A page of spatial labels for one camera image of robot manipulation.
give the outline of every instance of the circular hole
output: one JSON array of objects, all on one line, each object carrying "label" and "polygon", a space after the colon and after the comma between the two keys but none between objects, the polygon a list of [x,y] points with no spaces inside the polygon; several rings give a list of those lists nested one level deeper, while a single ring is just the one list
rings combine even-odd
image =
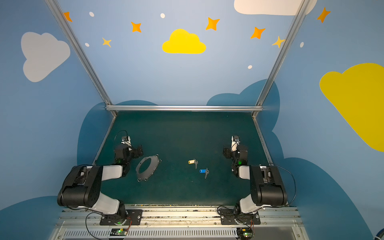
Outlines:
[{"label": "circular hole", "polygon": [[147,160],[145,160],[139,168],[139,173],[144,172],[149,167],[149,165],[151,164],[151,161],[152,161],[151,158],[148,158]]}]

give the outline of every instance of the yellow star decal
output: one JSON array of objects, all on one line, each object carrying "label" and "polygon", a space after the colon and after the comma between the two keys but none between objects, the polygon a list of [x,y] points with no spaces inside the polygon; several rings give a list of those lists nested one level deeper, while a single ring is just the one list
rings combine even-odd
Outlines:
[{"label": "yellow star decal", "polygon": [[208,26],[205,30],[213,29],[216,31],[216,25],[217,25],[218,21],[219,21],[219,19],[212,20],[212,19],[208,18]]},{"label": "yellow star decal", "polygon": [[131,22],[131,24],[133,26],[132,32],[137,31],[137,32],[141,33],[141,30],[140,30],[141,23],[135,24],[135,23]]},{"label": "yellow star decal", "polygon": [[258,39],[260,39],[260,38],[262,37],[262,33],[263,33],[264,30],[265,30],[265,28],[264,28],[264,29],[258,29],[257,27],[255,27],[255,32],[254,32],[253,35],[251,36],[251,39],[252,39],[252,38],[258,38]]},{"label": "yellow star decal", "polygon": [[70,18],[70,12],[66,12],[66,13],[64,13],[64,16],[65,16],[65,18],[66,18],[68,21],[72,22],[72,19]]},{"label": "yellow star decal", "polygon": [[325,8],[323,9],[323,12],[321,13],[321,15],[317,18],[317,20],[321,20],[321,22],[323,23],[324,22],[324,19],[325,17],[330,13],[331,11],[327,11],[325,10]]},{"label": "yellow star decal", "polygon": [[107,41],[107,40],[105,40],[104,38],[103,38],[103,40],[104,40],[103,45],[108,45],[109,47],[111,47],[111,46],[109,45],[109,42],[112,41],[112,40]]},{"label": "yellow star decal", "polygon": [[285,39],[281,40],[281,39],[280,39],[280,36],[278,36],[278,37],[277,37],[277,42],[274,43],[274,44],[272,44],[272,46],[273,46],[273,45],[277,45],[277,46],[280,48],[281,43],[284,42],[284,41],[285,41]]}]

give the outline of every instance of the key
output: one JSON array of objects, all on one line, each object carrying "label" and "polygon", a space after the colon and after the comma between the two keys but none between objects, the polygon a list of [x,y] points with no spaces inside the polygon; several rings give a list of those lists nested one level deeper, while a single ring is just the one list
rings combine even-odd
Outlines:
[{"label": "key", "polygon": [[189,160],[188,161],[188,164],[195,164],[195,169],[197,169],[197,164],[198,164],[199,162],[197,162],[196,161],[196,159],[192,159],[192,160]]},{"label": "key", "polygon": [[207,179],[207,175],[209,173],[208,168],[207,169],[200,169],[199,172],[200,173],[205,173],[205,178],[204,179]]},{"label": "key", "polygon": [[208,169],[205,170],[205,178],[204,179],[207,179],[207,175],[208,175],[209,171]]}]

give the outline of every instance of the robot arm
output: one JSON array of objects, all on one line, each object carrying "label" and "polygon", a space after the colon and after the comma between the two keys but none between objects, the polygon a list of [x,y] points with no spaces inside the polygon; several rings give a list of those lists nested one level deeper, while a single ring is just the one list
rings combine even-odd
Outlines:
[{"label": "robot arm", "polygon": [[73,167],[58,194],[58,205],[116,214],[120,201],[104,195],[100,188],[102,181],[121,177],[122,170],[121,165]]},{"label": "robot arm", "polygon": [[287,193],[276,166],[248,166],[248,148],[240,145],[238,136],[232,136],[231,147],[224,147],[223,155],[232,159],[234,175],[251,183],[251,194],[238,202],[235,213],[253,214],[263,207],[285,205]]},{"label": "robot arm", "polygon": [[288,196],[276,166],[240,166],[239,178],[249,179],[251,194],[240,200],[241,212],[255,213],[263,207],[285,205]]},{"label": "robot arm", "polygon": [[57,196],[59,206],[87,208],[111,219],[125,221],[127,213],[123,201],[110,198],[100,192],[101,182],[125,177],[133,158],[143,155],[142,147],[131,145],[129,136],[122,138],[115,148],[115,160],[109,166],[75,166],[64,180]]}]

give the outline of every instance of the metal rail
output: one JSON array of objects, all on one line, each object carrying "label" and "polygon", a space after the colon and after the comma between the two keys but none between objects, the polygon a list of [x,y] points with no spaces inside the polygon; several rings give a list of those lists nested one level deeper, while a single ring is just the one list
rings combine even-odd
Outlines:
[{"label": "metal rail", "polygon": [[262,111],[262,106],[107,105],[109,111]]},{"label": "metal rail", "polygon": [[[50,8],[53,16],[55,17],[56,21],[59,23],[59,26],[63,30],[65,36],[67,37],[68,41],[71,43],[73,50],[79,57],[81,63],[83,64],[85,70],[87,71],[89,77],[91,78],[93,84],[95,85],[96,89],[99,91],[102,99],[104,100],[105,104],[111,105],[112,101],[109,98],[104,86],[102,85],[99,77],[97,76],[95,70],[93,69],[91,62],[88,60],[87,56],[85,55],[85,52],[83,48],[81,47],[81,44],[79,40],[77,39],[74,31],[72,30],[71,26],[69,25],[67,19],[64,17],[63,10],[61,9],[59,3],[57,0],[45,0],[48,7]],[[116,112],[111,111],[112,115],[116,117]]]},{"label": "metal rail", "polygon": [[[269,74],[267,81],[264,84],[264,87],[259,95],[259,98],[257,99],[256,106],[262,106],[264,103],[264,100],[269,92],[269,90],[272,87],[272,84],[277,76],[277,73],[279,72],[279,69],[281,65],[283,64],[283,61],[288,53],[288,50],[290,46],[293,43],[293,40],[295,39],[295,36],[297,32],[299,31],[299,28],[304,20],[305,13],[308,7],[308,4],[311,0],[303,0],[299,6],[299,9],[292,21],[292,24],[288,30],[288,33],[285,37],[285,41],[283,43],[283,46],[281,47],[279,54],[277,55],[276,61],[273,64],[271,73]],[[252,112],[252,116],[256,116],[257,112]]]},{"label": "metal rail", "polygon": [[[139,226],[131,226],[130,234],[126,238],[173,238],[189,237],[190,239],[201,237],[231,237],[237,227],[245,225],[221,225],[220,215],[216,212],[217,206],[170,206],[170,205],[130,205],[127,209],[142,209],[142,220]],[[86,210],[63,209],[57,224],[55,225],[50,240],[61,239],[92,239],[85,228],[85,217],[90,213]],[[300,214],[295,207],[265,208],[259,210],[260,225],[255,225],[258,232],[265,228],[291,229],[296,240],[308,240]],[[116,226],[100,226],[100,216],[88,217],[89,230],[101,239],[108,239],[112,228]]]},{"label": "metal rail", "polygon": [[271,155],[269,154],[268,148],[266,147],[266,143],[265,143],[262,131],[261,131],[260,126],[256,120],[256,117],[252,116],[252,119],[253,119],[253,123],[255,124],[255,127],[256,127],[257,135],[259,135],[260,142],[262,143],[266,160],[268,161],[268,163],[273,163]]}]

